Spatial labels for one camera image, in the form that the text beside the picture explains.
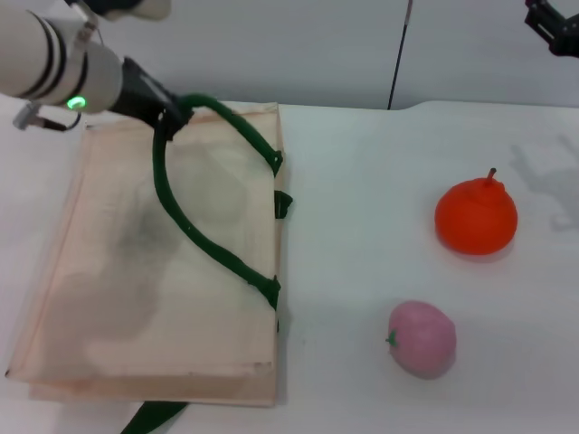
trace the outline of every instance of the beige bag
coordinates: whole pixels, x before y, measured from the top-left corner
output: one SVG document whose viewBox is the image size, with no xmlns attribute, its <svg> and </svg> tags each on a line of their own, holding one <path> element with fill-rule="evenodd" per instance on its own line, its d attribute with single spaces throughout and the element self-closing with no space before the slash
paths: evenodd
<svg viewBox="0 0 579 434">
<path fill-rule="evenodd" d="M 276 104 L 243 112 L 282 150 Z M 48 400 L 273 405 L 276 312 L 163 210 L 152 136 L 133 120 L 86 132 L 81 175 L 7 376 Z M 239 133 L 197 114 L 167 145 L 166 166 L 204 235 L 279 275 L 281 174 Z"/>
</svg>

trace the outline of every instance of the white table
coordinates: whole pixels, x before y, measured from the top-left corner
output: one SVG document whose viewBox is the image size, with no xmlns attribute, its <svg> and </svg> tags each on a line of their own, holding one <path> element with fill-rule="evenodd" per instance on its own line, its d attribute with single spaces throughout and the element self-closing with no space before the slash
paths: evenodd
<svg viewBox="0 0 579 434">
<path fill-rule="evenodd" d="M 296 202 L 283 243 L 279 405 L 193 405 L 170 433 L 576 432 L 579 109 L 284 106 L 281 119 Z M 2 125 L 6 362 L 78 136 L 64 143 L 11 132 L 6 117 Z M 437 241 L 434 206 L 450 186 L 492 166 L 517 204 L 516 242 L 492 258 L 462 258 Z M 409 298 L 432 302 L 457 325 L 457 362 L 437 381 L 409 376 L 388 355 L 389 311 Z M 6 381 L 0 396 L 2 432 L 117 434 L 137 408 L 30 402 Z"/>
</svg>

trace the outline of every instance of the white wall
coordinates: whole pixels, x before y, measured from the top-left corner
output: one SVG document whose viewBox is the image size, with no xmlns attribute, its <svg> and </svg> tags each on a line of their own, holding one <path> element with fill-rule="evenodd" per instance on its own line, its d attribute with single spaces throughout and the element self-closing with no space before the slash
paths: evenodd
<svg viewBox="0 0 579 434">
<path fill-rule="evenodd" d="M 53 0 L 1 0 L 37 13 Z M 383 108 L 406 0 L 173 0 L 162 23 L 102 23 L 105 43 L 177 92 Z"/>
<path fill-rule="evenodd" d="M 555 0 L 566 16 L 577 0 Z M 523 0 L 414 0 L 396 109 L 431 99 L 579 106 L 579 60 L 525 25 Z"/>
</svg>

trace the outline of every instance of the pink fruit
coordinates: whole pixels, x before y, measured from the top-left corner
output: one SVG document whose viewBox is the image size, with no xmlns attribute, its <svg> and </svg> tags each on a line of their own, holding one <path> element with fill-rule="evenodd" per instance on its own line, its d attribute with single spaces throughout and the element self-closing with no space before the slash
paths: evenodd
<svg viewBox="0 0 579 434">
<path fill-rule="evenodd" d="M 406 301 L 390 315 L 390 354 L 409 373 L 425 379 L 441 376 L 452 366 L 456 350 L 454 323 L 422 301 Z"/>
</svg>

